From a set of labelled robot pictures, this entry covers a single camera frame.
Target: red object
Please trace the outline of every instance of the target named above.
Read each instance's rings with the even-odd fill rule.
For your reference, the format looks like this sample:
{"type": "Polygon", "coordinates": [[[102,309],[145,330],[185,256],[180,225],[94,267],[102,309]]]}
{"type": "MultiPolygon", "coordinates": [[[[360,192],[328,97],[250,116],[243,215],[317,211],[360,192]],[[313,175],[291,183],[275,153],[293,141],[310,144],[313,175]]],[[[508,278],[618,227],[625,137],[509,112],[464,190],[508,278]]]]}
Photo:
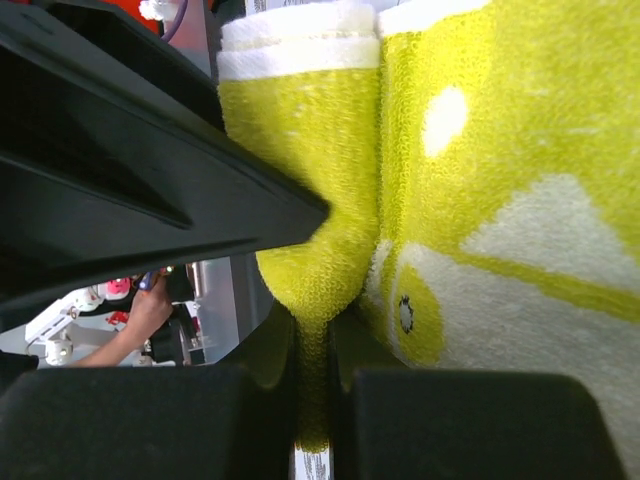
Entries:
{"type": "Polygon", "coordinates": [[[107,282],[107,293],[111,295],[127,295],[131,288],[129,277],[118,278],[107,282]]]}
{"type": "Polygon", "coordinates": [[[107,3],[112,3],[114,5],[118,5],[121,9],[135,18],[142,25],[147,27],[153,33],[158,35],[160,33],[158,29],[158,22],[155,20],[145,20],[142,15],[140,15],[140,10],[138,10],[138,6],[140,5],[140,0],[104,0],[107,3]]]}
{"type": "Polygon", "coordinates": [[[129,314],[127,312],[113,312],[113,314],[107,319],[109,325],[118,325],[119,323],[127,323],[129,321],[129,314]]]}

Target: white towel edge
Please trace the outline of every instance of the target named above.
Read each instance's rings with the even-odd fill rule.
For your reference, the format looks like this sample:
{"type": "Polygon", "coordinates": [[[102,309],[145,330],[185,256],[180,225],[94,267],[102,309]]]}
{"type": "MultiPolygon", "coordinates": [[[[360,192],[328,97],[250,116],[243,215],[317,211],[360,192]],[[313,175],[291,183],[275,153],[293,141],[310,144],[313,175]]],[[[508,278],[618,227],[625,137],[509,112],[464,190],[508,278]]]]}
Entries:
{"type": "Polygon", "coordinates": [[[377,38],[305,40],[255,50],[218,53],[220,82],[282,77],[303,72],[377,68],[377,38]]]}
{"type": "Polygon", "coordinates": [[[224,25],[222,45],[223,50],[236,50],[261,39],[317,37],[331,32],[374,34],[375,20],[371,5],[353,0],[283,7],[224,25]]]}
{"type": "Polygon", "coordinates": [[[380,12],[378,34],[381,38],[406,32],[428,30],[440,20],[453,15],[480,10],[491,0],[448,0],[431,2],[412,0],[380,12]]]}

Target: rolled towel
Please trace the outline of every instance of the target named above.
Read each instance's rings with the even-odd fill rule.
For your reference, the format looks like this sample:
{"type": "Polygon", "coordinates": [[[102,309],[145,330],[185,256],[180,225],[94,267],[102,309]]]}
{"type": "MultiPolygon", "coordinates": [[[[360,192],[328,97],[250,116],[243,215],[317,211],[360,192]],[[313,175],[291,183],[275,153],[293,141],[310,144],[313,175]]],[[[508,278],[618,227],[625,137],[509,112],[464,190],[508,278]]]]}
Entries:
{"type": "Polygon", "coordinates": [[[295,316],[307,450],[327,442],[327,322],[361,291],[377,233],[380,45],[371,6],[270,10],[222,29],[228,135],[331,205],[307,243],[260,252],[264,280],[295,316]]]}
{"type": "Polygon", "coordinates": [[[579,379],[636,478],[639,22],[637,0],[380,14],[381,240],[361,302],[407,364],[579,379]]]}

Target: yellow terry cloth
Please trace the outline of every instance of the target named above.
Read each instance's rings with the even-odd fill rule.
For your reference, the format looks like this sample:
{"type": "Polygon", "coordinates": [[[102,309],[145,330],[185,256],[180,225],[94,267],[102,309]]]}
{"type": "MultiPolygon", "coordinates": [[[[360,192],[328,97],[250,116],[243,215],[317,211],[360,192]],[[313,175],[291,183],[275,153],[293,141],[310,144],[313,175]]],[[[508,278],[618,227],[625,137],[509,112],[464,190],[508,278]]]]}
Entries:
{"type": "Polygon", "coordinates": [[[363,318],[410,365],[578,378],[640,478],[640,2],[415,0],[379,29],[363,318]]]}
{"type": "Polygon", "coordinates": [[[229,136],[332,206],[308,243],[258,254],[265,282],[298,321],[308,450],[327,441],[326,325],[361,291],[378,234],[374,20],[354,3],[272,10],[223,27],[218,56],[229,136]]]}

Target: white machine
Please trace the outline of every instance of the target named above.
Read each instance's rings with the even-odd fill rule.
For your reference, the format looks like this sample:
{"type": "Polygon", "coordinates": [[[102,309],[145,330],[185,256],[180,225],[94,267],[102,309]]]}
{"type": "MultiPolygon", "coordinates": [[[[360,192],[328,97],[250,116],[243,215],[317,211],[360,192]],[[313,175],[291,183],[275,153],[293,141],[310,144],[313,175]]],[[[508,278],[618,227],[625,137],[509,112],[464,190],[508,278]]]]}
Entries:
{"type": "MultiPolygon", "coordinates": [[[[109,342],[118,333],[117,330],[85,328],[74,323],[80,312],[91,312],[105,299],[111,299],[109,290],[112,289],[108,288],[108,284],[79,288],[53,302],[26,325],[27,345],[44,345],[46,362],[61,366],[71,361],[74,347],[98,348],[109,342]]],[[[139,356],[146,357],[142,351],[139,356]]],[[[148,357],[134,359],[134,365],[148,363],[148,357]]]]}

